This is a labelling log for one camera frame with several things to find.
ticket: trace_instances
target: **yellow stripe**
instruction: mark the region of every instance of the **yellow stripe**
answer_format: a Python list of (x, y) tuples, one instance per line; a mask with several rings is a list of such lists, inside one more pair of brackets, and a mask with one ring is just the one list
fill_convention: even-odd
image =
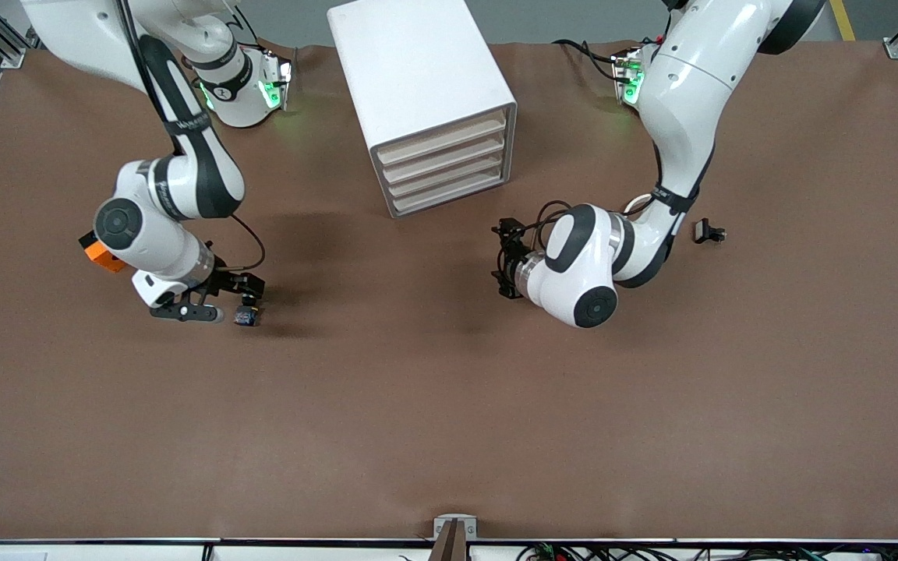
[(837, 29), (840, 30), (841, 39), (854, 41), (854, 30), (851, 29), (851, 20), (847, 18), (844, 0), (830, 0), (830, 7), (833, 8), (833, 17), (837, 20)]

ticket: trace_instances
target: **white plastic container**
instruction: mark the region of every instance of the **white plastic container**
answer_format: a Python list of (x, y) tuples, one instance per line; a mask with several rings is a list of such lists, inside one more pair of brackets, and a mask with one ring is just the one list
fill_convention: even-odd
[(327, 12), (393, 217), (508, 181), (517, 105), (463, 0)]

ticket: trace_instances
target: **orange object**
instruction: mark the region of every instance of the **orange object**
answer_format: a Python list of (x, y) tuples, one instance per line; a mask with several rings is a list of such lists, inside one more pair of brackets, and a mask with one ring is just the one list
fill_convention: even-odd
[(120, 258), (110, 253), (109, 249), (106, 249), (106, 245), (103, 245), (103, 242), (96, 238), (95, 231), (90, 231), (89, 234), (79, 238), (79, 244), (82, 245), (85, 255), (89, 256), (89, 260), (98, 266), (102, 266), (105, 270), (110, 270), (112, 273), (120, 273), (127, 266), (127, 263), (122, 262)]

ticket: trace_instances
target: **brown tabletop surface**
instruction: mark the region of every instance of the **brown tabletop surface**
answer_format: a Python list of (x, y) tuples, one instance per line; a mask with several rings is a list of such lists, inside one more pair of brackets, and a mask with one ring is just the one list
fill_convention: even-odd
[[(42, 51), (6, 71), (0, 538), (409, 537), (444, 512), (489, 537), (898, 538), (898, 62), (758, 56), (690, 216), (727, 241), (683, 235), (574, 330), (497, 294), (490, 228), (624, 205), (651, 141), (573, 51), (492, 50), (512, 181), (407, 219), (332, 49), (299, 50), (292, 113), (218, 125), (268, 247), (254, 330), (152, 319), (78, 246), (118, 167), (170, 150), (146, 97)], [(257, 256), (232, 221), (189, 228)]]

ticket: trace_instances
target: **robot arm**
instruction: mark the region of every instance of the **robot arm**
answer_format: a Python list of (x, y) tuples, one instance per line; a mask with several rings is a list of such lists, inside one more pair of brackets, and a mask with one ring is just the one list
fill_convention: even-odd
[[(781, 42), (787, 42), (781, 50), (790, 47), (822, 7), (819, 0), (666, 2), (680, 15), (662, 45), (642, 51), (638, 91), (620, 90), (653, 139), (659, 177), (652, 202), (634, 221), (598, 206), (574, 206), (556, 222), (545, 252), (504, 249), (512, 259), (498, 274), (502, 294), (510, 283), (570, 326), (606, 322), (617, 307), (615, 284), (639, 287), (658, 273), (698, 198), (719, 117), (755, 53), (776, 31), (772, 49)], [(507, 230), (502, 221), (502, 244), (514, 245)]]
[[(234, 72), (228, 78), (231, 88), (221, 84), (231, 98), (221, 104), (225, 121), (257, 118), (249, 123), (254, 124), (281, 106), (271, 107), (263, 96), (267, 90), (260, 78), (271, 74), (268, 67), (260, 62), (259, 74), (253, 73), (252, 60), (270, 61), (274, 56), (259, 49), (250, 50), (257, 55), (240, 49), (220, 20), (203, 15), (222, 9), (220, 2), (135, 0), (140, 12), (136, 17), (121, 0), (23, 0), (23, 4), (55, 55), (72, 66), (148, 93), (175, 146), (174, 153), (160, 159), (125, 164), (118, 172), (113, 198), (100, 206), (94, 224), (97, 240), (115, 258), (138, 269), (134, 285), (153, 316), (220, 319), (221, 312), (214, 306), (192, 305), (188, 299), (174, 302), (200, 285), (204, 295), (226, 290), (260, 297), (257, 277), (226, 274), (224, 263), (179, 223), (231, 216), (245, 196), (245, 182), (175, 57), (164, 42), (147, 32), (178, 45), (186, 57), (195, 57), (193, 64), (207, 72), (206, 78), (200, 75), (202, 79)], [(278, 60), (275, 65), (278, 71)]]

